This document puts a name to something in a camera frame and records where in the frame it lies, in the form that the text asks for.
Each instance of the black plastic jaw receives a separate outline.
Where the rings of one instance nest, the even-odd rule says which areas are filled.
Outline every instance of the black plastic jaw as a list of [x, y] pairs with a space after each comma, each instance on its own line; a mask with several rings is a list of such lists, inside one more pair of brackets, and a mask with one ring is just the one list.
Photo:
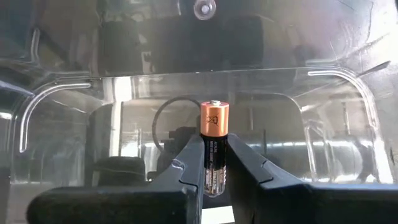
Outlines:
[[146, 187], [64, 187], [30, 203], [31, 224], [200, 223], [204, 145], [194, 136]]
[[235, 222], [397, 223], [398, 186], [305, 183], [228, 135]]

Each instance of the copper battery top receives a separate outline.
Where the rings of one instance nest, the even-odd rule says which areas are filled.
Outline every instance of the copper battery top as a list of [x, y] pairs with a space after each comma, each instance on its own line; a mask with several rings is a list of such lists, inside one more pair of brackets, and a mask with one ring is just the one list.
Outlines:
[[212, 100], [200, 107], [200, 132], [209, 137], [222, 137], [228, 134], [229, 104]]

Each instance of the aa battery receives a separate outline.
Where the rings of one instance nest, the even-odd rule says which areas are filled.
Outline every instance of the aa battery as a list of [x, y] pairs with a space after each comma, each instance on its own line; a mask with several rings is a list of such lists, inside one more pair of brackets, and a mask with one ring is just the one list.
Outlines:
[[212, 100], [201, 104], [200, 132], [205, 142], [205, 194], [221, 195], [225, 190], [225, 154], [229, 104]]

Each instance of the curved plastic edge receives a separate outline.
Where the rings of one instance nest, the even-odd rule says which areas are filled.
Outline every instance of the curved plastic edge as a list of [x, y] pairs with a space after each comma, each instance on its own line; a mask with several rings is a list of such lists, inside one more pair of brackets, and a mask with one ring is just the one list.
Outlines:
[[392, 169], [390, 168], [390, 161], [388, 160], [387, 152], [384, 146], [380, 130], [379, 116], [377, 115], [376, 103], [372, 91], [368, 88], [367, 84], [357, 77], [354, 72], [340, 67], [326, 67], [326, 68], [307, 68], [308, 76], [327, 76], [332, 75], [343, 78], [350, 82], [357, 88], [359, 94], [364, 99], [366, 114], [368, 122], [371, 127], [373, 137], [373, 150], [375, 163], [378, 170], [379, 181], [382, 184], [394, 183]]
[[85, 89], [90, 88], [90, 83], [66, 83], [54, 85], [51, 87], [47, 87], [42, 90], [39, 94], [35, 95], [28, 103], [28, 105], [24, 108], [24, 113], [21, 118], [21, 127], [19, 130], [19, 152], [24, 152], [27, 147], [27, 138], [28, 138], [28, 128], [29, 128], [29, 120], [32, 115], [33, 110], [36, 106], [47, 96], [52, 93], [61, 90], [76, 90], [76, 89]]

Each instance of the transparent plastic panel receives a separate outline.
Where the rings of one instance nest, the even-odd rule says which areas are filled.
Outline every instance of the transparent plastic panel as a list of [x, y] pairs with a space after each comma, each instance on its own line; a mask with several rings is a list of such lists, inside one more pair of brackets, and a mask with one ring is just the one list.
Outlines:
[[204, 0], [3, 2], [2, 59], [95, 77], [338, 60], [366, 68], [374, 54], [351, 58], [393, 33], [397, 21], [394, 0], [209, 1], [205, 19], [197, 7]]
[[[150, 181], [161, 167], [152, 122], [176, 96], [228, 102], [229, 132], [304, 181], [394, 181], [373, 94], [340, 68], [81, 78], [32, 93], [14, 114], [11, 223], [45, 190], [93, 185], [91, 166], [110, 156], [140, 157]], [[192, 102], [172, 103], [159, 116], [157, 138], [164, 146], [169, 132], [195, 127], [198, 115]]]

